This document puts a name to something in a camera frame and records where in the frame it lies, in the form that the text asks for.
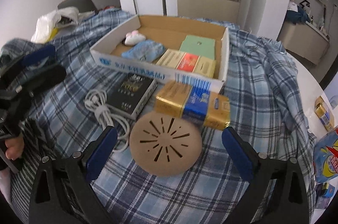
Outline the person's left hand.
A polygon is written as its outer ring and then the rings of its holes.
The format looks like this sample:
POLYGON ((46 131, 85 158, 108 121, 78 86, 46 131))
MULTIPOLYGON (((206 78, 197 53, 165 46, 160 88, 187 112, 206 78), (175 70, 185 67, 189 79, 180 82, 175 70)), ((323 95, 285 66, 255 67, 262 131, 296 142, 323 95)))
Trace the person's left hand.
POLYGON ((20 134, 16 138, 5 140, 5 145, 7 147, 7 150, 5 152, 7 159, 16 160, 21 158, 24 150, 24 140, 22 134, 20 134))

